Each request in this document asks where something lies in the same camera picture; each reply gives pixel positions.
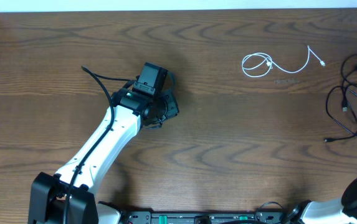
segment robotic arm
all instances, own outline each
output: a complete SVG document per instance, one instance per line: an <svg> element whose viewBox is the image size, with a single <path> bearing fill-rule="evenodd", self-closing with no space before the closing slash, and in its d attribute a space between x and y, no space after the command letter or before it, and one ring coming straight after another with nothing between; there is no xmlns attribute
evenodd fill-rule
<svg viewBox="0 0 357 224"><path fill-rule="evenodd" d="M83 70L108 95L96 78L100 76ZM162 91L167 76L174 87L171 72L145 63L137 81L129 81L113 93L111 107L81 150L53 176L41 172L33 181L28 223L61 223L62 219L67 223L117 223L120 213L102 204L95 206L95 196L117 155L143 126L160 128L165 120L178 115L173 87ZM65 195L66 200L58 200Z"/></svg>

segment wood grain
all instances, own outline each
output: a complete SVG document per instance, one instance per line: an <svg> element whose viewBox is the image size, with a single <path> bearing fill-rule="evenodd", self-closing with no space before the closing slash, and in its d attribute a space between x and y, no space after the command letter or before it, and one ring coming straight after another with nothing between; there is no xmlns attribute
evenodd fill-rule
<svg viewBox="0 0 357 224"><path fill-rule="evenodd" d="M240 68L267 52L295 70L307 45L325 68L312 58L296 75L257 79ZM0 222L26 222L35 176L53 174L103 118L107 100L81 65L122 78L147 61L166 67L181 111L128 143L97 200L235 211L340 197L357 177L357 139L323 142L346 134L325 98L355 52L357 9L0 14Z"/></svg>

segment white usb cable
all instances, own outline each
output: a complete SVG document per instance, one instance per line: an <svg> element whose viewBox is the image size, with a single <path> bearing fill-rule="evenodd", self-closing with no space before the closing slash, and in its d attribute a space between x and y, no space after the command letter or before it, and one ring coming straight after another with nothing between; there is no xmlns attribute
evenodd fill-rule
<svg viewBox="0 0 357 224"><path fill-rule="evenodd" d="M310 46L307 46L307 48L308 48L307 61L305 62L304 66L303 66L301 69L297 70L297 71L291 72L291 71L287 71L287 70L285 70L285 69L279 67L279 65L277 65L277 64L272 60L272 57L269 56L269 55L267 55L266 53L254 53L254 54L246 55L246 57L244 57L243 60L242 60L242 70L243 70L243 72L244 72L248 77L259 78L259 77L263 77L264 75L268 74L269 71L272 69L272 64L274 64L275 66L277 66L279 69L281 69L281 70L284 71L284 72L287 72L287 73L298 73L299 71L303 70L303 68L305 68L305 67L307 66L308 61L309 61L309 59L310 59L310 52L320 61L320 63L321 63L322 66L325 66L325 62L323 62L323 60L321 60L321 59L310 49ZM264 60L263 60L260 64L254 66L254 67L252 67L252 68L245 68L245 67L244 67L245 62L246 62L249 58L251 58L251 57L253 57L253 56L262 57L262 58L264 58ZM264 62L266 62L267 66L268 66L268 70L267 70L264 74L262 74L262 75L249 75L248 73L246 73L247 70L253 70L253 69L255 69L255 68L258 68L258 67L261 66Z"/></svg>

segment white wall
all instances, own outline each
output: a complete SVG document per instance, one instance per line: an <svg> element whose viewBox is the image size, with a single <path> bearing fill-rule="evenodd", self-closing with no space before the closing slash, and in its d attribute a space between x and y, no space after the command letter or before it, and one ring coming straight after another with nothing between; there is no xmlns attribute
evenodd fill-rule
<svg viewBox="0 0 357 224"><path fill-rule="evenodd" d="M357 7L357 0L0 0L0 12Z"/></svg>

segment white cable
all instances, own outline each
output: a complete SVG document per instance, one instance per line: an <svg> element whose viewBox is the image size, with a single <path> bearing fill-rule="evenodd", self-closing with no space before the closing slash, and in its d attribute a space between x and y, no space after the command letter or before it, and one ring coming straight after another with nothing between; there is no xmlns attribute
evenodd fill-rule
<svg viewBox="0 0 357 224"><path fill-rule="evenodd" d="M243 72L244 72L248 77L259 78L259 77L263 77L264 75L268 74L269 71L272 69L272 64L274 64L276 67L278 67L279 69L281 69L282 71L284 71L284 72L286 72L286 73L291 73L291 74L293 74L293 73L298 73L299 71L303 70L303 68L305 68L305 67L307 66L308 61L309 61L309 59L310 59L310 52L320 61L320 63L321 63L322 66L325 66L325 63L323 62L323 60L321 60L321 59L310 49L310 46L307 46L307 48L308 48L307 61L305 62L305 64L303 65L303 67L302 67L301 69L297 70L297 71L291 72L291 71L287 71L287 70L285 70L285 69L279 67L279 65L277 65L277 64L272 60L272 57L271 57L271 56L267 55L266 53L260 53L260 52L259 52L259 53L254 53L254 54L250 54L250 55L246 55L246 56L243 58L243 60L242 60L242 70L243 70ZM254 66L254 67L252 67L252 68L245 68L245 67L244 67L245 62L246 62L249 58L251 58L251 57L253 57L253 56L262 57L262 58L264 58L264 60L263 60L260 64ZM253 70L253 69L255 69L255 68L258 68L258 67L261 66L264 62L266 62L267 66L268 66L268 70L267 70L264 74L262 74L262 75L249 75L248 73L246 73L246 70Z"/></svg>

